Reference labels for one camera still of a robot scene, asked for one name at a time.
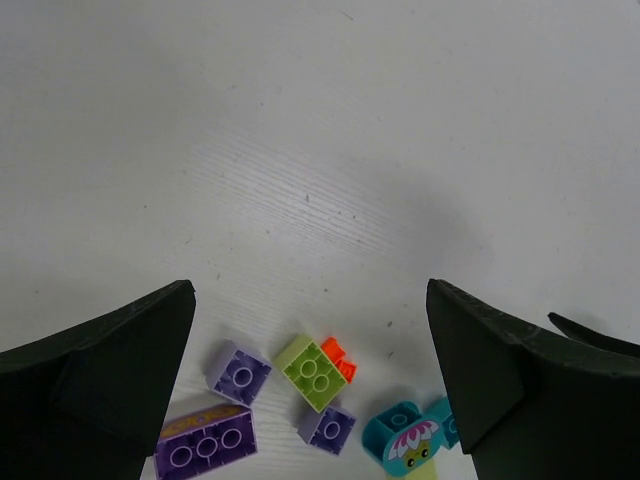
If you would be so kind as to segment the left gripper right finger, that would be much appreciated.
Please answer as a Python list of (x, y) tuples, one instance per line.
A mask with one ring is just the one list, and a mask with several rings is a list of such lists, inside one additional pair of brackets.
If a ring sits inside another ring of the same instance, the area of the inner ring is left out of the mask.
[(481, 479), (635, 479), (639, 348), (551, 328), (432, 279), (426, 312), (461, 448)]

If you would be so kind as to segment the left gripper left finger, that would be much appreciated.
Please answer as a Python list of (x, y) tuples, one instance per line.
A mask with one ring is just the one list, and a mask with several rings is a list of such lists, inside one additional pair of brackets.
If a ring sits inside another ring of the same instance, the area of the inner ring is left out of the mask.
[(1, 354), (4, 479), (137, 479), (153, 454), (195, 314), (177, 280)]

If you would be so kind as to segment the small orange lego piece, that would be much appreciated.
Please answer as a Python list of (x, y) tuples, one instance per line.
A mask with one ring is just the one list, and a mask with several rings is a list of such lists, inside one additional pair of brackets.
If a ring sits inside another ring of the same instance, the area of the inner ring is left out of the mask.
[(335, 337), (328, 337), (321, 345), (322, 350), (345, 380), (351, 384), (358, 366), (348, 356)]

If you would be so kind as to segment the teal square lego brick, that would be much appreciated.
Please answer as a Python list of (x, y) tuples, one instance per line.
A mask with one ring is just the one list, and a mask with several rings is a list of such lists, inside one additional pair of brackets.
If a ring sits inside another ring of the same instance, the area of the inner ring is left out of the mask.
[(434, 422), (438, 429), (434, 437), (441, 447), (451, 450), (459, 442), (459, 433), (449, 399), (444, 396), (429, 404), (423, 416)]

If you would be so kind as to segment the pale yellow lego brick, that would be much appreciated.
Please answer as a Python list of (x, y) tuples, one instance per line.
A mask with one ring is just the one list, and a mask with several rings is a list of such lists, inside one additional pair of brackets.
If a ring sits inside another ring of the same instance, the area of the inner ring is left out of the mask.
[(412, 470), (407, 476), (407, 480), (438, 480), (435, 459), (426, 461), (421, 466)]

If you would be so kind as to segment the long purple lego brick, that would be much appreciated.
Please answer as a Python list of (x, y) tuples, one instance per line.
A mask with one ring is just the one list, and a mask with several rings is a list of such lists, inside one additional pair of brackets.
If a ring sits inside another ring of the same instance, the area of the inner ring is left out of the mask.
[(165, 423), (154, 454), (158, 479), (193, 479), (257, 453), (253, 410), (220, 404)]

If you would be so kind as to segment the small purple lego brick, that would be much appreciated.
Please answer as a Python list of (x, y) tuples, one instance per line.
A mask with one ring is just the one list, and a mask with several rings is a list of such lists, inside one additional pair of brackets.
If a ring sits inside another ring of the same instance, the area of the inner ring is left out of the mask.
[(206, 370), (209, 389), (236, 403), (251, 407), (272, 371), (259, 353), (225, 340)]

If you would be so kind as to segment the lavender square lego brick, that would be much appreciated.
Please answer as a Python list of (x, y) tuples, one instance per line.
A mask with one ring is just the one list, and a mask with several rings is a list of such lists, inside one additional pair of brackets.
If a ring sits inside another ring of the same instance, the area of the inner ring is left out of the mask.
[(330, 404), (321, 412), (309, 408), (297, 433), (303, 442), (334, 456), (342, 452), (356, 423), (356, 417), (339, 404)]

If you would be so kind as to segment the lime green lego brick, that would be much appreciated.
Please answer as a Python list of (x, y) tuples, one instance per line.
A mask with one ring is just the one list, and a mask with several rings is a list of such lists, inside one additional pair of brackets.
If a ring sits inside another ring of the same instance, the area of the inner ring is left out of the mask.
[(336, 365), (306, 334), (297, 335), (272, 363), (317, 413), (347, 385)]

